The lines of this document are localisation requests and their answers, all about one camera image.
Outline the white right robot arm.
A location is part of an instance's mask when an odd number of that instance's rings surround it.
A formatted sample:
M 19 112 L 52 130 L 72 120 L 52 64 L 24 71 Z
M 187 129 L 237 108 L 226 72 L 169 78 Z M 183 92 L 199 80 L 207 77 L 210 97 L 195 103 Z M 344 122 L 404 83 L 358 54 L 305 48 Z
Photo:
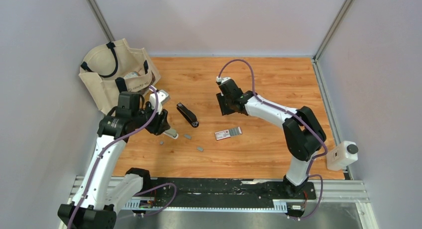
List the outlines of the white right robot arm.
M 216 79 L 220 93 L 216 95 L 222 115 L 233 113 L 263 119 L 284 132 L 292 160 L 284 180 L 284 192 L 295 199 L 304 191 L 313 157 L 323 147 L 326 134 L 313 111 L 308 107 L 289 108 L 268 101 L 253 91 L 243 92 L 230 77 Z

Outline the black large stapler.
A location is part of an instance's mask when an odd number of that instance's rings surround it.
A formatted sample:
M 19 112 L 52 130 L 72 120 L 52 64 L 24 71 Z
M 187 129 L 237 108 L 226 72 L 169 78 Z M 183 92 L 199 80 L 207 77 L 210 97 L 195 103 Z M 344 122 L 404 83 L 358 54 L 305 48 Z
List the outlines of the black large stapler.
M 199 122 L 196 115 L 192 111 L 190 111 L 185 105 L 183 105 L 182 103 L 177 103 L 176 108 L 193 128 L 197 128 L 199 126 Z

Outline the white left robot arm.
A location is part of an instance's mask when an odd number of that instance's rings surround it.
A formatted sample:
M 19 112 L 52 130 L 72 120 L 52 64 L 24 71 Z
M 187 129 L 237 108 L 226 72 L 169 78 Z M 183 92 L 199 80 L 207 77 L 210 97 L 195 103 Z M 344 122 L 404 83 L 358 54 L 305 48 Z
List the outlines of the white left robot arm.
M 134 196 L 155 193 L 150 172 L 130 168 L 122 181 L 108 190 L 117 160 L 129 137 L 146 129 L 160 135 L 171 127 L 163 104 L 170 98 L 164 90 L 150 87 L 149 101 L 140 93 L 121 92 L 117 106 L 100 121 L 95 151 L 77 193 L 61 204 L 58 217 L 69 229 L 112 229 L 124 205 Z

